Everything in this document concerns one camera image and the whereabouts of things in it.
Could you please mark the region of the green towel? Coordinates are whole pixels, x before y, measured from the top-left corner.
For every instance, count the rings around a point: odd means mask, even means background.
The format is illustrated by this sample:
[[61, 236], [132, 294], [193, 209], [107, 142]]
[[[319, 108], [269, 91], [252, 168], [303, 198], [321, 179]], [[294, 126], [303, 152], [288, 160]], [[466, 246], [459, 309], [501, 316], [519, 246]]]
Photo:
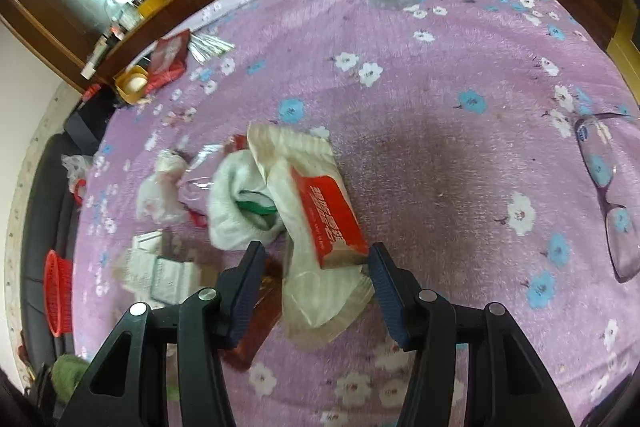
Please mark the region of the green towel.
[[58, 399], [67, 403], [84, 377], [89, 362], [76, 355], [61, 355], [51, 369], [51, 381]]

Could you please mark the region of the white medicine box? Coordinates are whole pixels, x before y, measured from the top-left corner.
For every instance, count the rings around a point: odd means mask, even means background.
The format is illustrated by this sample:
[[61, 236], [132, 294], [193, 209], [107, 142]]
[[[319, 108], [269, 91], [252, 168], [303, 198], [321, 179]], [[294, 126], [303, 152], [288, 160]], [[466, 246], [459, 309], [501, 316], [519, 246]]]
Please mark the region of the white medicine box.
[[152, 309], [183, 303], [195, 291], [213, 286], [218, 271], [194, 259], [179, 259], [180, 241], [170, 230], [159, 229], [135, 235], [113, 268], [113, 277], [134, 300]]

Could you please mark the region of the white tissue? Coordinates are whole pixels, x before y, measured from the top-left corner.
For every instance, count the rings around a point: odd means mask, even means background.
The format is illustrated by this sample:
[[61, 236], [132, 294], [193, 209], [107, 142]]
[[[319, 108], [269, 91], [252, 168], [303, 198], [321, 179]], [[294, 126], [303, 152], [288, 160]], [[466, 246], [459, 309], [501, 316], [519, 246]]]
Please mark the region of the white tissue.
[[173, 150], [158, 153], [154, 171], [141, 183], [136, 199], [138, 221], [157, 225], [180, 225], [189, 220], [189, 210], [179, 200], [178, 183], [188, 164]]

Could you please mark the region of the red plastic basket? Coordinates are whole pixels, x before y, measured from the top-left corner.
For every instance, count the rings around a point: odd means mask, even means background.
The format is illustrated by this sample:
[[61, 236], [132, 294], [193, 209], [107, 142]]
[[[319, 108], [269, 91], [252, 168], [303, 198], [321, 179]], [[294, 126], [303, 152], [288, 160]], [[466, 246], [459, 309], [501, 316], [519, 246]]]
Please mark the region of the red plastic basket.
[[60, 338], [73, 332], [73, 262], [50, 249], [44, 262], [44, 309], [51, 334]]

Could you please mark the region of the black leather sofa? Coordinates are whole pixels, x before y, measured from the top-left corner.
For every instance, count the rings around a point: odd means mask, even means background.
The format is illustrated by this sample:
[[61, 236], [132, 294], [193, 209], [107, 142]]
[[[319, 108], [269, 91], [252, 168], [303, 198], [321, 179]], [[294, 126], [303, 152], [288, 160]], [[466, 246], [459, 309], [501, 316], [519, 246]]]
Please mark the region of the black leather sofa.
[[44, 306], [44, 262], [49, 251], [70, 260], [78, 229], [79, 207], [68, 189], [63, 156], [79, 153], [67, 133], [52, 135], [44, 147], [27, 202], [21, 255], [22, 333], [33, 369], [50, 366], [74, 351], [73, 336], [54, 337]]

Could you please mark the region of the clear plastic bag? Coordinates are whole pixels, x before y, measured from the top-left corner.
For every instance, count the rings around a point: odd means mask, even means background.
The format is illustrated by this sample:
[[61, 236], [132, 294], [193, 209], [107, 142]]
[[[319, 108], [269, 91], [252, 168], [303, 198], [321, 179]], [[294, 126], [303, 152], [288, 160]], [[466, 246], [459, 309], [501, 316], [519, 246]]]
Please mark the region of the clear plastic bag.
[[87, 155], [62, 155], [61, 164], [66, 170], [68, 189], [73, 192], [77, 183], [87, 179], [92, 168], [92, 157]]

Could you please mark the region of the purple eyeglasses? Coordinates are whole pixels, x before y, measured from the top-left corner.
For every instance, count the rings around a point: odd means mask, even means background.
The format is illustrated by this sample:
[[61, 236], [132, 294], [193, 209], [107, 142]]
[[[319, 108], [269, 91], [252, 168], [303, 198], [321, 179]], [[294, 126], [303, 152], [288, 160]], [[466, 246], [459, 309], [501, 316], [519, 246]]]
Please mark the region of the purple eyeglasses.
[[639, 118], [582, 116], [574, 132], [597, 192], [616, 281], [627, 283], [639, 275]]

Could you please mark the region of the yellow tape roll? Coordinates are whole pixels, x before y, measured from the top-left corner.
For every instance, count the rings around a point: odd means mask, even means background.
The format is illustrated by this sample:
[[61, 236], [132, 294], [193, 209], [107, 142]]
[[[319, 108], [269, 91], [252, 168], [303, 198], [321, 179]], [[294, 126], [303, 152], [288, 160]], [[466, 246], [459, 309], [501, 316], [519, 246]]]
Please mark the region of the yellow tape roll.
[[127, 72], [122, 72], [115, 78], [116, 91], [122, 101], [128, 105], [137, 104], [145, 97], [147, 85], [148, 73], [139, 65], [130, 68]]

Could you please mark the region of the red packet on table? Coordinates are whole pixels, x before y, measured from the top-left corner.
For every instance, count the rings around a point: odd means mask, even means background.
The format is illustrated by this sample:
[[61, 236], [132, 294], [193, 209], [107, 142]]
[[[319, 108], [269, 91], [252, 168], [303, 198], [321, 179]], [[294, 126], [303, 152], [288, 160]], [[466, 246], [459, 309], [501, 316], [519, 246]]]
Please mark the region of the red packet on table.
[[145, 93], [150, 94], [177, 80], [186, 71], [191, 31], [179, 32], [173, 37], [160, 39], [151, 54], [148, 83]]

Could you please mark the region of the chopsticks on table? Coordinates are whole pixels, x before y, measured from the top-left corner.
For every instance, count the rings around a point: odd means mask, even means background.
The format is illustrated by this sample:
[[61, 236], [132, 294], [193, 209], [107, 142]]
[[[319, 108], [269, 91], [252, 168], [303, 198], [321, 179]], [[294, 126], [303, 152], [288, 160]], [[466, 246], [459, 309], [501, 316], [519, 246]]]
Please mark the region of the chopsticks on table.
[[214, 57], [220, 57], [234, 49], [234, 45], [215, 35], [192, 34], [189, 51], [198, 64], [205, 64]]

